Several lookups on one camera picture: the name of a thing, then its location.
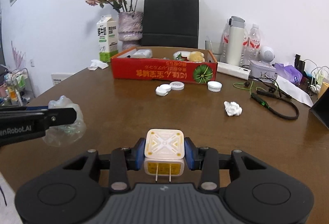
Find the pink vase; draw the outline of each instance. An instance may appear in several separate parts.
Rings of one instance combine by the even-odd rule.
[[[143,32],[142,12],[120,12],[118,37],[122,41],[122,49],[126,50],[139,45]]]

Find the brown table surface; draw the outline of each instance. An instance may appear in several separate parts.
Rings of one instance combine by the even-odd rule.
[[[132,147],[149,129],[180,129],[194,144],[211,146],[229,154],[242,149],[279,170],[297,178],[313,191],[314,208],[308,220],[327,223],[329,219],[329,131],[297,101],[296,121],[280,119],[250,98],[249,91],[232,86],[244,82],[217,73],[223,84],[219,93],[204,85],[185,84],[183,91],[171,91],[165,97],[155,95],[163,81],[113,79],[111,68],[87,69],[71,76],[33,100],[31,106],[47,105],[61,95],[80,105],[87,125],[85,135],[75,143],[56,148],[35,139],[0,149],[0,171],[16,191],[26,181],[88,150],[110,153],[118,147]],[[289,105],[267,99],[282,113],[294,114]],[[228,117],[224,101],[235,101],[243,112]],[[197,182],[200,172],[185,169],[173,182]],[[227,171],[221,171],[221,186],[229,183]],[[144,171],[129,171],[129,180],[154,182]],[[106,186],[107,172],[100,183]]]

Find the white thermos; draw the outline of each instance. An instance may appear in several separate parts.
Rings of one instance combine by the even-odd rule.
[[[239,66],[243,47],[244,19],[232,16],[229,25],[230,33],[227,45],[226,62],[231,65]]]

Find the round white speaker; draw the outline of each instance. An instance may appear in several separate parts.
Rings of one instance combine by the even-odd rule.
[[[259,58],[263,62],[271,62],[275,58],[274,50],[268,46],[262,46],[259,50]]]

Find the tissue paper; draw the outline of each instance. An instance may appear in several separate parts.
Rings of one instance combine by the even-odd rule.
[[[225,111],[228,116],[239,116],[242,113],[242,108],[236,102],[224,101]]]
[[[109,65],[105,62],[102,62],[100,60],[92,60],[91,65],[88,67],[88,70],[95,71],[98,67],[101,69],[104,69],[108,67]]]

